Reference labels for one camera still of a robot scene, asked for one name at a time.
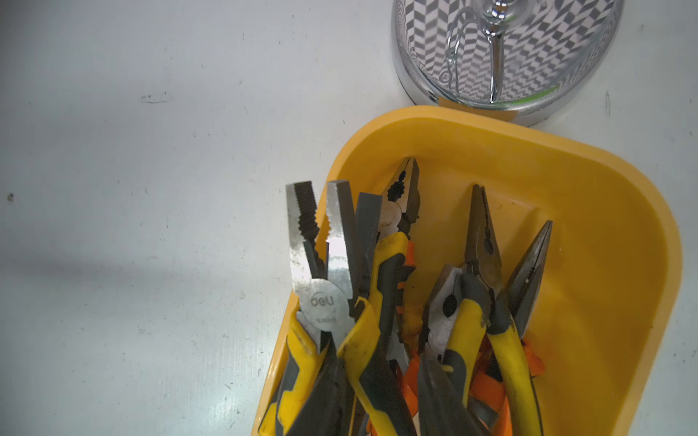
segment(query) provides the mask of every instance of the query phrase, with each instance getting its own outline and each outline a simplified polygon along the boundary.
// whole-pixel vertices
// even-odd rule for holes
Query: metal plier head
[[[480,185],[473,185],[473,196],[470,201],[470,220],[461,289],[462,297],[467,296],[481,305],[484,317],[489,316],[491,302],[503,289],[502,259],[494,236],[487,194]]]
[[[505,287],[506,292],[509,293],[509,309],[521,337],[526,332],[530,314],[538,299],[552,231],[553,222],[548,220],[523,254]]]
[[[410,236],[410,228],[419,213],[419,166],[414,158],[405,158],[383,191],[379,240],[395,232]]]
[[[286,186],[293,290],[305,319],[330,332],[338,347],[355,325],[354,302],[362,279],[351,190],[347,181],[327,184],[327,267],[315,250],[318,225],[311,182]]]

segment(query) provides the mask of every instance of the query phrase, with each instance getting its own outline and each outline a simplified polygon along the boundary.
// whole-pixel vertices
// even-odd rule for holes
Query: yellow bin
[[[444,263],[460,264],[470,189],[487,187],[508,277],[545,220],[553,236],[527,339],[547,371],[535,380],[548,436],[625,435],[681,282],[681,242],[667,203],[606,151],[442,107],[378,117],[337,156],[327,180],[380,194],[406,156],[419,163],[417,270],[406,307],[424,303]],[[327,234],[319,201],[318,251]],[[252,435],[281,378],[289,299]]]

